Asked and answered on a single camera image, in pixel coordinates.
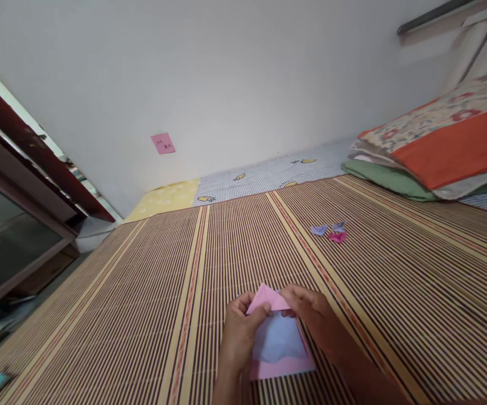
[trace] cabinet door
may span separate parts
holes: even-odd
[[[0,298],[74,238],[29,204],[0,178]]]

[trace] headboard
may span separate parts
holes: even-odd
[[[465,36],[459,49],[459,58],[442,94],[454,89],[467,79],[487,74],[487,10],[467,18]]]

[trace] paper scrap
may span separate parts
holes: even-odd
[[[170,140],[170,136],[166,132],[163,134],[152,135],[151,138],[157,149],[157,153],[160,155],[176,152],[176,149]]]
[[[322,236],[326,233],[327,229],[328,229],[328,225],[323,225],[321,227],[311,228],[311,233],[318,236]]]
[[[345,220],[338,224],[332,224],[332,232],[345,232],[345,224]]]
[[[346,232],[330,233],[328,235],[328,239],[330,239],[331,241],[337,242],[337,243],[342,243],[346,239]]]
[[[272,311],[282,311],[284,309],[290,309],[287,304],[287,301],[283,297],[281,297],[277,292],[272,290],[266,284],[262,283],[255,294],[255,298],[249,305],[246,314],[249,315],[252,313],[256,307],[261,306],[264,303],[270,303],[272,306]]]

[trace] bed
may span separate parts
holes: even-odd
[[[124,223],[192,206],[259,194],[346,174],[341,167],[353,150],[354,139],[332,141],[242,168],[169,184],[144,195]],[[487,193],[460,202],[487,210]]]
[[[225,305],[261,282],[325,293],[412,402],[487,398],[487,211],[342,175],[118,227],[0,348],[0,404],[209,403]],[[317,371],[254,403],[354,403],[304,336]]]

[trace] green blanket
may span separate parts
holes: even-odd
[[[405,170],[386,167],[363,160],[349,160],[342,164],[343,170],[364,180],[372,181],[388,190],[401,194],[414,201],[440,200]],[[487,184],[472,191],[469,195],[487,192]]]

